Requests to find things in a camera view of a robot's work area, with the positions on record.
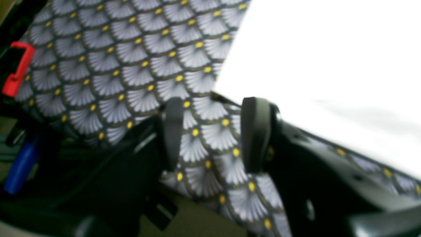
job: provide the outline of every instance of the white surface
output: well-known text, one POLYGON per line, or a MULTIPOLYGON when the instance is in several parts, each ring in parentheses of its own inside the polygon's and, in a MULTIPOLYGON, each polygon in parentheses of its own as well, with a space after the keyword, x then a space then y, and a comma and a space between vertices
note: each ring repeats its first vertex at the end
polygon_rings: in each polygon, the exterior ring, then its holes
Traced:
POLYGON ((266 98, 285 120, 421 179, 420 11, 419 1, 254 0, 215 91, 266 98))

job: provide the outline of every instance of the gray fabric with yellow dots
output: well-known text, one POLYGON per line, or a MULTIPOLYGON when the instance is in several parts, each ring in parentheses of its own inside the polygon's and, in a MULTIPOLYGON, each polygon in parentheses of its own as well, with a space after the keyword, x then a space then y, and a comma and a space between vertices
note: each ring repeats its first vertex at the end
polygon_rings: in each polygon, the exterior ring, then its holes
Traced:
POLYGON ((16 97, 64 134, 112 146, 184 100, 175 172, 162 183, 264 236, 290 236, 276 188, 244 171, 240 108, 211 96, 249 0, 52 0, 21 41, 36 47, 16 97))

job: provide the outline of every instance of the black plastic piece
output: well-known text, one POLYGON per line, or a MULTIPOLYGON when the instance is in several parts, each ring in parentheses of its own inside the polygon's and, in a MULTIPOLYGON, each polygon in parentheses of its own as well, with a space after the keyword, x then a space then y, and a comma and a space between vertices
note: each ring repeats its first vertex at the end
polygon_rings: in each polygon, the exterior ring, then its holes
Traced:
POLYGON ((22 141, 20 141, 17 146, 9 147, 6 145, 6 139, 7 135, 0 134, 0 162, 13 161, 19 153, 20 146, 22 145, 22 141))
POLYGON ((282 116, 278 106, 270 103, 271 139, 282 132, 282 116))
POLYGON ((421 204, 397 212, 369 213, 349 218, 355 237, 421 236, 421 204))
POLYGON ((145 215, 161 231, 165 230, 178 212, 173 204, 163 193, 155 190, 149 195, 145 215))
POLYGON ((399 212, 419 204, 386 190, 305 137, 299 129, 282 122, 282 133, 274 145, 275 158, 266 166, 282 197, 294 237, 359 237, 353 233, 349 217, 399 212))
POLYGON ((146 197, 167 166, 165 136, 181 139, 181 133, 167 132, 168 128, 182 128, 181 103, 172 103, 175 108, 163 106, 161 113, 132 128, 116 146, 98 151, 97 156, 40 159, 40 168, 48 169, 37 173, 21 193, 14 197, 0 193, 0 220, 52 236, 79 236, 75 230, 84 221, 90 230, 86 237, 137 236, 146 197), (36 226, 27 221, 28 216, 37 220, 36 226), (97 220, 92 227, 87 221, 91 216, 97 220), (110 230, 108 235, 101 235, 103 226, 110 230))
POLYGON ((19 143, 19 141, 24 137, 25 129, 25 123, 22 120, 18 120, 15 126, 10 131, 9 135, 7 136, 7 139, 5 141, 6 145, 10 147, 16 146, 19 143))
POLYGON ((244 98, 241 110, 242 153, 245 170, 263 169, 271 134, 271 108, 267 100, 244 98))

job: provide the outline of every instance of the red clip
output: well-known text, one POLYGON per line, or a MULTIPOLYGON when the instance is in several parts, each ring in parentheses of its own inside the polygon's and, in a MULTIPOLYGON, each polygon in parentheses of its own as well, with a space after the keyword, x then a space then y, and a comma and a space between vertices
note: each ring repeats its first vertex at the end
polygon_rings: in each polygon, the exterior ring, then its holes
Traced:
POLYGON ((16 70, 16 73, 11 73, 4 82, 2 93, 8 97, 14 98, 18 94, 19 87, 24 79, 25 73, 29 67, 32 57, 35 53, 35 48, 27 43, 15 41, 10 45, 10 48, 25 49, 25 53, 21 58, 21 62, 16 70))

